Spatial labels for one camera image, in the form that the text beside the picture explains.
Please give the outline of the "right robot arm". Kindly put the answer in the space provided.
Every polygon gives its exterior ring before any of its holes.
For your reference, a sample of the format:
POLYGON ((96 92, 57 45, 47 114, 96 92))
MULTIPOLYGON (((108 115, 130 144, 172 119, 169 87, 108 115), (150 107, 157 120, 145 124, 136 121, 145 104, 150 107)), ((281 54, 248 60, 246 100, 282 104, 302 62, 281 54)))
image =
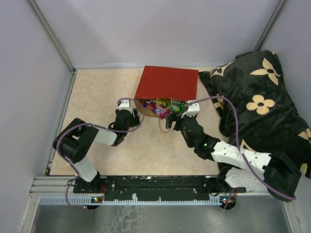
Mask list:
POLYGON ((290 202, 296 199, 294 194, 301 172, 284 152, 265 153, 240 149, 206 134, 194 116, 170 114, 166 117, 165 127, 181 132, 187 146, 193 148, 200 158, 250 172, 251 177, 279 200, 290 202))

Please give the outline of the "green Fox's spring tea packet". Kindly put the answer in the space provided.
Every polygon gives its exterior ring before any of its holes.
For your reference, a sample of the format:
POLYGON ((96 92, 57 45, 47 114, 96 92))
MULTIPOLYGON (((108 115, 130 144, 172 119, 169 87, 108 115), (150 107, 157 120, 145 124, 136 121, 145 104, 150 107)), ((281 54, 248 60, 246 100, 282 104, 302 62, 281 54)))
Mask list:
POLYGON ((185 102, 180 100, 172 100, 170 110, 176 113, 182 113, 186 110, 185 102))

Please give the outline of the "purple snack packet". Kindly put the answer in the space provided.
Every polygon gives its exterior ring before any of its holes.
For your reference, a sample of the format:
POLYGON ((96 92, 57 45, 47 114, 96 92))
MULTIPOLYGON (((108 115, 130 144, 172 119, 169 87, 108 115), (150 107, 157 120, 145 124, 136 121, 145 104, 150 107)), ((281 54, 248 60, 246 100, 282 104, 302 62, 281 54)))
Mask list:
POLYGON ((171 112, 172 103, 171 99, 155 99, 146 100, 143 106, 150 109, 160 119, 163 119, 171 112))

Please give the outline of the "red paper bag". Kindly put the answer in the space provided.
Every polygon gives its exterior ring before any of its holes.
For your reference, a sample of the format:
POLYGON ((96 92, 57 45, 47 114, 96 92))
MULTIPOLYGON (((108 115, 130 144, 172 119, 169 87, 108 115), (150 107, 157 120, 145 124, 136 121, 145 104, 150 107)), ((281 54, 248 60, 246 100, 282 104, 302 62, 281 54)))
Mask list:
POLYGON ((198 70, 145 66, 135 93, 140 113, 159 118, 143 106, 146 100, 171 99, 187 102, 197 96, 198 70))

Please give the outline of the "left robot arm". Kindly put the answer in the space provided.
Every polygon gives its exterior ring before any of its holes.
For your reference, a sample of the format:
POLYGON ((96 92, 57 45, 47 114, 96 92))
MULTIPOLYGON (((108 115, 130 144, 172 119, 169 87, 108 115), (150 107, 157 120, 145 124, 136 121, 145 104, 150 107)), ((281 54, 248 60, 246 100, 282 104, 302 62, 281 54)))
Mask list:
POLYGON ((78 181, 85 189, 94 193, 101 187, 100 173, 87 158, 94 142, 109 146, 118 146, 124 141, 129 129, 140 124, 138 109, 116 110, 115 121, 103 128, 87 124, 75 118, 55 139, 53 148, 74 168, 78 181))

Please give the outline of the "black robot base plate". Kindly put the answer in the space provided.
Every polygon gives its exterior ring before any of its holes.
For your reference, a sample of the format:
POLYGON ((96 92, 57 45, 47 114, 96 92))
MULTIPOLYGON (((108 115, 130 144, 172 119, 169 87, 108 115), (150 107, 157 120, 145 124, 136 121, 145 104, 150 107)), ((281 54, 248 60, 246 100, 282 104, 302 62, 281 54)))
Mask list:
POLYGON ((210 195, 232 190, 223 176, 101 176, 99 186, 75 181, 75 194, 100 194, 105 201, 192 201, 209 200, 210 195))

